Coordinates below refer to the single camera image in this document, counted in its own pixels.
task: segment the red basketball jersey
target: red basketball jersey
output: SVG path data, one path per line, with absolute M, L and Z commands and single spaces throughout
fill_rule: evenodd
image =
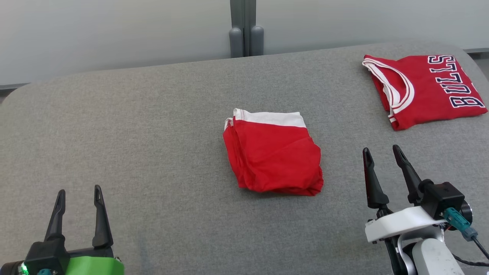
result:
M 394 130 L 434 120 L 487 113 L 479 93 L 451 55 L 389 60 L 365 55 Z

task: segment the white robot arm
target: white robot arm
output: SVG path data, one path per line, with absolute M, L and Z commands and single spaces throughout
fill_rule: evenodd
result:
M 464 238 L 474 241 L 489 259 L 477 241 L 477 232 L 470 227 L 472 209 L 464 195 L 450 183 L 421 181 L 399 146 L 394 145 L 393 150 L 406 180 L 408 200 L 414 207 L 395 213 L 389 210 L 389 199 L 377 180 L 368 148 L 363 149 L 363 162 L 368 207 L 378 209 L 377 219 L 369 220 L 365 225 L 365 234 L 369 242 L 385 243 L 394 274 L 463 275 L 445 245 L 444 231 L 448 228 L 460 230 Z M 470 264 L 489 267 L 485 263 Z

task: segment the gray padded bench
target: gray padded bench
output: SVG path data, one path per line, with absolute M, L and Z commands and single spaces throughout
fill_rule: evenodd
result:
M 461 49 L 407 41 L 157 67 L 95 71 L 24 86 L 0 106 L 0 259 L 42 240 L 67 192 L 68 250 L 89 247 L 99 184 L 128 275 L 390 274 L 385 246 L 366 241 L 362 148 L 392 210 L 410 206 L 392 144 L 422 178 L 450 181 L 489 247 L 489 115 L 394 132 L 364 54 L 454 55 L 489 104 L 489 83 Z M 233 108 L 301 112 L 322 149 L 315 197 L 238 189 L 224 142 Z M 458 256 L 483 255 L 459 233 Z M 463 266 L 466 274 L 487 268 Z

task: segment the folded red shorts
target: folded red shorts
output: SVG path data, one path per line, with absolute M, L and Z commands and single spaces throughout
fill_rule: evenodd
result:
M 304 196 L 321 191 L 321 149 L 300 113 L 234 109 L 222 136 L 239 187 Z
M 452 55 L 418 55 L 399 60 L 365 55 L 362 64 L 394 130 L 435 120 L 487 113 L 479 93 Z

